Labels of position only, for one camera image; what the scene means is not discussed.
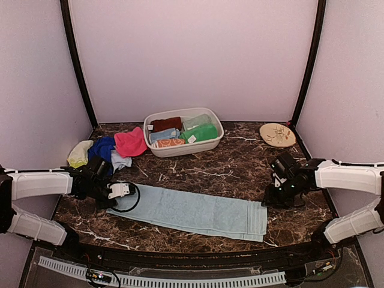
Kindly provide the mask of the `large light blue towel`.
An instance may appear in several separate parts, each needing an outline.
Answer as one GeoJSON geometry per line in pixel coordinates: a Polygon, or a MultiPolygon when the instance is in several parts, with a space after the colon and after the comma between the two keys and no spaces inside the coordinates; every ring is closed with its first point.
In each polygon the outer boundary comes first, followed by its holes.
{"type": "Polygon", "coordinates": [[[260,202],[139,184],[137,196],[118,197],[107,213],[207,236],[262,242],[268,210],[260,202]]]}

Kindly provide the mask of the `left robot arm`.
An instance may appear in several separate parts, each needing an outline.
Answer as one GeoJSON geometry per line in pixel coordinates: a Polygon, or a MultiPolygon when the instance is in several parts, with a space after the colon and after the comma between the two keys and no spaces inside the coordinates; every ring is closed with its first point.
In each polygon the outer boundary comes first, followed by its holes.
{"type": "Polygon", "coordinates": [[[49,170],[1,169],[1,233],[15,233],[61,246],[61,251],[72,262],[85,256],[85,249],[78,244],[77,233],[66,224],[48,220],[20,209],[14,202],[35,196],[70,195],[96,201],[100,209],[116,206],[117,197],[125,193],[126,185],[111,183],[108,172],[113,166],[95,157],[78,168],[61,167],[49,170]]]}

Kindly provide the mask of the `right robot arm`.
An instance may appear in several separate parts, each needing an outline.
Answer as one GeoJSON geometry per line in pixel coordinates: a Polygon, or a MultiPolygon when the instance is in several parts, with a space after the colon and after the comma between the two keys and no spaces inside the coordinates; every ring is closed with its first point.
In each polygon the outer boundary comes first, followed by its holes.
{"type": "Polygon", "coordinates": [[[299,164],[288,152],[270,164],[272,183],[264,193],[263,205],[290,209],[296,197],[320,189],[371,193],[376,199],[345,216],[328,220],[312,234],[306,255],[319,260],[329,246],[367,232],[383,231],[383,163],[353,164],[324,158],[312,158],[299,164]]]}

